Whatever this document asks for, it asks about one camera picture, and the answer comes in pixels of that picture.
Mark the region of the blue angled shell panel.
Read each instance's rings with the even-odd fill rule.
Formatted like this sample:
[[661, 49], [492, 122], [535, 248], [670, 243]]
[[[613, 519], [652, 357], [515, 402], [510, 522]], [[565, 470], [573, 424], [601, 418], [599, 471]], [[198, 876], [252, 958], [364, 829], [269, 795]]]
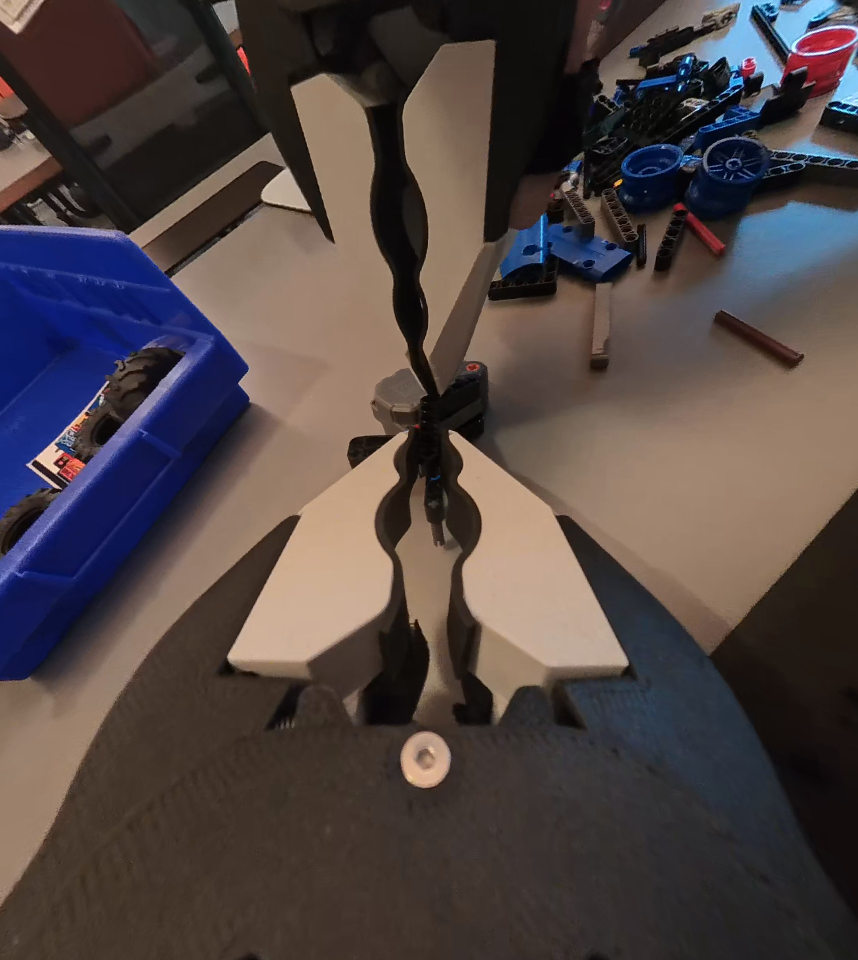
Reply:
[[603, 237], [586, 237], [569, 224], [549, 224], [547, 239], [558, 269], [591, 284], [618, 281], [635, 260], [631, 251]]

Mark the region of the black flat beam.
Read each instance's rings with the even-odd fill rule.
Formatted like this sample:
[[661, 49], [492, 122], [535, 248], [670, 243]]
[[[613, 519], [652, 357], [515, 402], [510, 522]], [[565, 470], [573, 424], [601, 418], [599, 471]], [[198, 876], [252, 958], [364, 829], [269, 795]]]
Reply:
[[557, 294], [558, 273], [558, 260], [554, 256], [542, 263], [524, 265], [490, 282], [487, 299], [492, 303], [548, 300]]

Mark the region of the blue curved shell panel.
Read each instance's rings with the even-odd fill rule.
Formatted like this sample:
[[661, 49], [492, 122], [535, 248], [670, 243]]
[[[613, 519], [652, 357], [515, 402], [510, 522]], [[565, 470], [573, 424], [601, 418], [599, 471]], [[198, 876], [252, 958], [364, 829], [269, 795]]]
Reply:
[[520, 230], [500, 268], [500, 280], [510, 284], [546, 283], [555, 279], [557, 259], [552, 253], [546, 213], [531, 226]]

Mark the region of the grey pull-back motor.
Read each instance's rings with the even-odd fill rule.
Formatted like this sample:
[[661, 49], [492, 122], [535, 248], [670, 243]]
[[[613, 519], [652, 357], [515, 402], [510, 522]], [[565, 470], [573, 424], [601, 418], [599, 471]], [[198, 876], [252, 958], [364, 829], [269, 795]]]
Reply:
[[[392, 436], [418, 425], [424, 396], [423, 387], [407, 367], [376, 385], [371, 407], [377, 422]], [[485, 431], [489, 409], [489, 368], [476, 361], [464, 362], [440, 396], [437, 418], [441, 428], [474, 442]]]

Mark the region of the white stand base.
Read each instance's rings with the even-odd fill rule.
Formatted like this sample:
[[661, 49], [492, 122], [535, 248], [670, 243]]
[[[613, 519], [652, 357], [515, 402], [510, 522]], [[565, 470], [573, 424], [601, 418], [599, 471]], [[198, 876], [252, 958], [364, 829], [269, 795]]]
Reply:
[[287, 167], [281, 169], [262, 188], [260, 200], [267, 207], [314, 215], [311, 205], [303, 196], [300, 186]]

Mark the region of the grey long beam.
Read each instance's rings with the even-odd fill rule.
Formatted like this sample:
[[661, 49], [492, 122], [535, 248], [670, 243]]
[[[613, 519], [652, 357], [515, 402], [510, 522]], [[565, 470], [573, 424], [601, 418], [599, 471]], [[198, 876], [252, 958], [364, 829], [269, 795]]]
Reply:
[[858, 159], [772, 150], [759, 189], [788, 188], [797, 184], [858, 188]]

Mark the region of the printed sticker sheet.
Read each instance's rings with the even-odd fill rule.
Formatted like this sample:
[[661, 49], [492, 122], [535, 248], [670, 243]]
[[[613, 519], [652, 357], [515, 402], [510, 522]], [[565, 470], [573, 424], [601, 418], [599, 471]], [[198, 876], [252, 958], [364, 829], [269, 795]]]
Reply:
[[42, 451], [26, 463], [26, 468], [51, 488], [64, 490], [83, 471], [89, 462], [77, 459], [72, 450], [75, 433], [86, 415], [105, 404], [104, 385], [86, 407]]

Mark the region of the dark grey beam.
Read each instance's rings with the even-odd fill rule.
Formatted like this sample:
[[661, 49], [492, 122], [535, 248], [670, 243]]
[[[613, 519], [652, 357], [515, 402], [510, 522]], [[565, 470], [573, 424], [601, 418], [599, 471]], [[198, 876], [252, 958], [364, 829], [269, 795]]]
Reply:
[[613, 293], [613, 283], [595, 286], [589, 358], [592, 372], [602, 372], [610, 366]]

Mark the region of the brown axle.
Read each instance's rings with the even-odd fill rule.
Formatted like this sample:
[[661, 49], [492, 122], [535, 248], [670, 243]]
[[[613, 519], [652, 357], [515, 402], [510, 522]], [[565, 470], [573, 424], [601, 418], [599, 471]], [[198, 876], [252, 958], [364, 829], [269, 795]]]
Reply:
[[795, 369], [806, 358], [806, 354], [778, 341], [728, 311], [717, 311], [713, 323], [784, 368]]

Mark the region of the long black axle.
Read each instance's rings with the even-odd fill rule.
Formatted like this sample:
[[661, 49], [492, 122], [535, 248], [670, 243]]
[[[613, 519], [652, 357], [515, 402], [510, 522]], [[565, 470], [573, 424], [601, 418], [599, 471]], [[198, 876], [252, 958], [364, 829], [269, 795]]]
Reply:
[[788, 64], [790, 46], [778, 30], [778, 19], [782, 5], [777, 2], [753, 4], [749, 19], [756, 27], [776, 60], [783, 66]]

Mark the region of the red wheel hub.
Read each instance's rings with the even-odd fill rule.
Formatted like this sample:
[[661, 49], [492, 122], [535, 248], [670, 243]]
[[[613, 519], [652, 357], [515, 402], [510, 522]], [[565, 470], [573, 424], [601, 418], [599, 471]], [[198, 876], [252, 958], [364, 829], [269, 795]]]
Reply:
[[806, 67], [811, 96], [835, 90], [852, 62], [858, 47], [858, 26], [839, 24], [810, 30], [796, 39], [789, 53], [781, 80]]

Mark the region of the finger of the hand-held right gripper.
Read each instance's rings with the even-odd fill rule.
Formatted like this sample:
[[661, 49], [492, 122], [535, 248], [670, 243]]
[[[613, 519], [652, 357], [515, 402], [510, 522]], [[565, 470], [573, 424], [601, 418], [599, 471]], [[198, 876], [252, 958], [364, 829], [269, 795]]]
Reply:
[[427, 211], [404, 150], [402, 107], [328, 74], [292, 95], [339, 264], [365, 314], [365, 336], [404, 352], [423, 394], [436, 400], [422, 276]]
[[406, 159], [426, 213], [424, 347], [437, 385], [462, 365], [507, 249], [507, 237], [484, 237], [495, 51], [493, 40], [442, 45], [403, 109]]

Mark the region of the black rubber tyre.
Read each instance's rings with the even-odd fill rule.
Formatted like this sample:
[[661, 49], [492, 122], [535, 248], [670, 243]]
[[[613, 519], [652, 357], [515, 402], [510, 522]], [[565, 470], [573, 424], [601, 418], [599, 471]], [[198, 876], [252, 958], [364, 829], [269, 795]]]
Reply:
[[105, 405], [95, 408], [83, 419], [75, 431], [72, 450], [76, 459], [89, 462], [115, 436], [123, 426], [111, 409]]
[[61, 491], [56, 488], [40, 488], [25, 495], [5, 511], [0, 517], [0, 562], [15, 548], [60, 494]]
[[111, 417], [127, 421], [183, 359], [184, 353], [165, 346], [147, 346], [123, 360], [106, 378], [104, 405]]

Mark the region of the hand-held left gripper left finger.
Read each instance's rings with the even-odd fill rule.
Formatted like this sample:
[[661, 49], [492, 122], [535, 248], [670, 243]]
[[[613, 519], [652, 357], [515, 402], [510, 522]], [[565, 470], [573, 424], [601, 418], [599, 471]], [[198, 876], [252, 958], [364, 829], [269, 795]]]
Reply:
[[411, 438], [389, 438], [299, 512], [227, 655], [238, 671], [341, 699], [411, 652], [397, 546], [411, 523]]

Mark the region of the red axle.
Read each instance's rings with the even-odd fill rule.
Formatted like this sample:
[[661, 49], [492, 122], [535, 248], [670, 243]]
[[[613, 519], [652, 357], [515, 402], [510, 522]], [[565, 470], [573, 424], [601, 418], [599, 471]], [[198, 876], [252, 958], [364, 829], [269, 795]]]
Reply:
[[677, 203], [674, 210], [683, 217], [683, 223], [687, 231], [693, 234], [713, 257], [723, 257], [726, 253], [727, 245], [708, 226], [682, 203]]

